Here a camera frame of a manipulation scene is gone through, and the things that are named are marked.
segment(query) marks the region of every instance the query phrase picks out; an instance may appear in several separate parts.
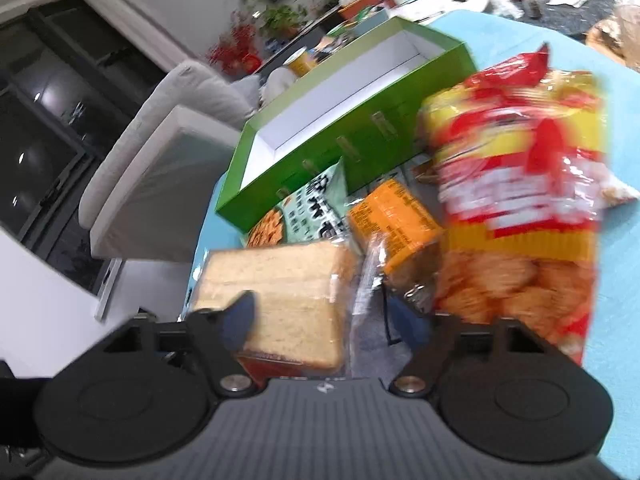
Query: light blue table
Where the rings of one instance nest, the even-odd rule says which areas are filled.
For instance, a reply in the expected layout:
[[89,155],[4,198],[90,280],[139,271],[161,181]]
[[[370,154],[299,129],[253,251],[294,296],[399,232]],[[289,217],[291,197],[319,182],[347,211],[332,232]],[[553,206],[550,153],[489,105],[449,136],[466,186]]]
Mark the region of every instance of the light blue table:
[[[607,92],[609,165],[623,181],[640,188],[640,75],[557,32],[524,23],[457,10],[431,23],[465,41],[478,68],[489,67],[520,52],[551,46],[551,66],[590,70]],[[207,248],[241,245],[233,226],[218,217],[216,186],[193,264],[200,268]],[[604,215],[600,287],[587,341],[585,368],[607,388],[614,402],[614,421],[601,459],[624,478],[640,477],[640,212],[622,206]]]

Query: orange label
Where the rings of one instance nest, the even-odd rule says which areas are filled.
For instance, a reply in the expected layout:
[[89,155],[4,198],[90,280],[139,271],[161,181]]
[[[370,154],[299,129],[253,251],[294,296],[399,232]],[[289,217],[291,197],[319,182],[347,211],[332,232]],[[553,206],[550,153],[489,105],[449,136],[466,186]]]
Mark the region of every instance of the orange label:
[[427,210],[393,179],[380,184],[353,207],[348,218],[363,245],[374,233],[386,235],[387,274],[442,234]]

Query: red and yellow snack bag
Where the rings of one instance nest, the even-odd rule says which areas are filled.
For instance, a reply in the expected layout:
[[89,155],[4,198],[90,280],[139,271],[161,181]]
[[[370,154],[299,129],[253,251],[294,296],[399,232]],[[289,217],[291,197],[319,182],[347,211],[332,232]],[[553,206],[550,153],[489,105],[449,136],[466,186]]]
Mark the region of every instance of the red and yellow snack bag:
[[604,121],[587,72],[544,46],[425,101],[447,214],[436,306],[516,317],[577,362],[593,307]]

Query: round table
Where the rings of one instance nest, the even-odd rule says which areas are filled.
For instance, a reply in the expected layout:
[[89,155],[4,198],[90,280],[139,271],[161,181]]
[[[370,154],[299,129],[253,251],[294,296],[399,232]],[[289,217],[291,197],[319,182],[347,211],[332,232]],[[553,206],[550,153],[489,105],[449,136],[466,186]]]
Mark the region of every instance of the round table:
[[566,36],[586,34],[597,22],[610,16],[615,0],[587,0],[576,9],[569,5],[549,6],[549,0],[539,0],[542,18],[533,20],[526,15],[518,21],[556,30]]

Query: green box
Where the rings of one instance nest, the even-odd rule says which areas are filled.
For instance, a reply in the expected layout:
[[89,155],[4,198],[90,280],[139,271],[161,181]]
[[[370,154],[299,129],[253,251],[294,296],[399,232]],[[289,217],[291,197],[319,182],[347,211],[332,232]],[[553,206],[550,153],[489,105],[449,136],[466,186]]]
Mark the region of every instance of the green box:
[[344,158],[353,192],[417,153],[423,99],[476,72],[465,45],[391,18],[333,54],[247,122],[216,211],[247,232]]

